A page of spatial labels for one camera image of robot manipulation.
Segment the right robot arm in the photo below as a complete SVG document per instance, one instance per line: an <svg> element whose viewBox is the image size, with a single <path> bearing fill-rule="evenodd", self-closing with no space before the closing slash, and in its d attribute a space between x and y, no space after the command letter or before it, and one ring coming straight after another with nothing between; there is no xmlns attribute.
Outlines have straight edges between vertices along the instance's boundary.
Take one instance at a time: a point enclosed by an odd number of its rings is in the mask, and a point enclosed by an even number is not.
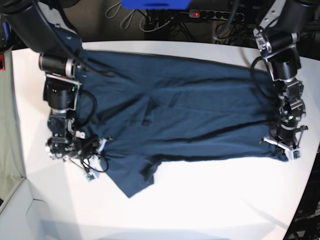
<svg viewBox="0 0 320 240"><path fill-rule="evenodd" d="M68 20L60 0L3 0L0 14L22 42L39 53L45 73L43 99L50 107L46 150L52 159L70 161L90 174L103 158L105 140L86 136L84 127L97 110L97 100L82 85L89 65L78 31Z"/></svg>

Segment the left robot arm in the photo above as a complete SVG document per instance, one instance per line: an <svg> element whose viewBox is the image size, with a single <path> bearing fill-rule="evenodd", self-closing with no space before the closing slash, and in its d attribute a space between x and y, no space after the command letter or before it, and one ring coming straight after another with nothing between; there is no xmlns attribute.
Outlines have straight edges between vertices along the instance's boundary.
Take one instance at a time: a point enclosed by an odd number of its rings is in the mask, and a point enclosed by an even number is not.
<svg viewBox="0 0 320 240"><path fill-rule="evenodd" d="M275 102L279 109L279 121L262 142L283 149L294 159L300 156L301 139L296 134L308 130L306 125L298 126L306 115L306 107L302 100L304 85L297 80L302 67L297 43L319 5L318 0L275 0L253 30L260 56L251 64L251 80L257 91ZM264 63L273 80L277 97L265 94L258 85L255 66L259 61Z"/></svg>

